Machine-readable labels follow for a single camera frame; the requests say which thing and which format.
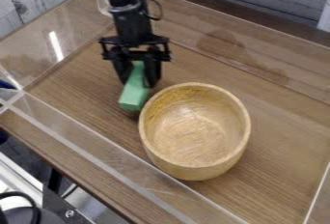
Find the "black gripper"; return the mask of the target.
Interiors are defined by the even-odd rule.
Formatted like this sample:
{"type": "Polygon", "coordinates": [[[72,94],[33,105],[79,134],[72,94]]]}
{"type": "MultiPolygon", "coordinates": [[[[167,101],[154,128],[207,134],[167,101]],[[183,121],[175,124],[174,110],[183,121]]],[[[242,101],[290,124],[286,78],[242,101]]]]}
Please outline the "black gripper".
{"type": "Polygon", "coordinates": [[[146,7],[111,7],[116,35],[99,40],[101,56],[112,61],[119,80],[127,83],[132,71],[132,61],[143,57],[144,81],[154,88],[162,78],[162,62],[171,60],[168,38],[154,33],[148,9],[146,7]]]}

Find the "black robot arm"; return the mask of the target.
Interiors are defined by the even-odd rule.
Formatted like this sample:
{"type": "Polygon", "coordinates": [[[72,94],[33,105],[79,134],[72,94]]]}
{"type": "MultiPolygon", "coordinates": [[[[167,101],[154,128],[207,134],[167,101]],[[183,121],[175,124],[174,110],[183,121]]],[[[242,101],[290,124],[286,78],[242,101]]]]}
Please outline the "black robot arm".
{"type": "Polygon", "coordinates": [[[154,88],[162,79],[163,62],[171,60],[168,38],[154,33],[148,0],[107,0],[108,13],[112,15],[116,35],[99,40],[101,56],[112,62],[115,72],[123,84],[128,82],[135,61],[143,66],[142,79],[148,88],[154,88]]]}

